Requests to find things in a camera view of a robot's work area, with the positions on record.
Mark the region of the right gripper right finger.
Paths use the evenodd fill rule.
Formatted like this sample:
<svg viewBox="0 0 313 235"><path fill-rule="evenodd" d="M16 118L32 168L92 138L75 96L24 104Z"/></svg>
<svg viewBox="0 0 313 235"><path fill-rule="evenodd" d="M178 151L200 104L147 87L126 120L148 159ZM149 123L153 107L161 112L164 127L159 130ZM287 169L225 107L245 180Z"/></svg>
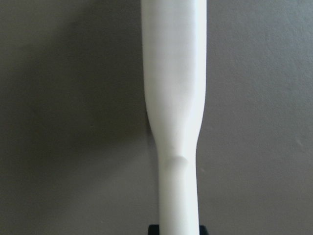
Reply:
<svg viewBox="0 0 313 235"><path fill-rule="evenodd" d="M200 235L209 235L207 228L204 225L199 226Z"/></svg>

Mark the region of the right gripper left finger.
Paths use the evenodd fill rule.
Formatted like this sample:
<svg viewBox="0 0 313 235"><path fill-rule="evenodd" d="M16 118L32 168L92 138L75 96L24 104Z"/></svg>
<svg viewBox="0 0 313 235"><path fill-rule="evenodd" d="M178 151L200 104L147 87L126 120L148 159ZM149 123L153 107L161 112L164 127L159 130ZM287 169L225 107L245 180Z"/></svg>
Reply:
<svg viewBox="0 0 313 235"><path fill-rule="evenodd" d="M159 225L158 224L149 225L148 235L159 235Z"/></svg>

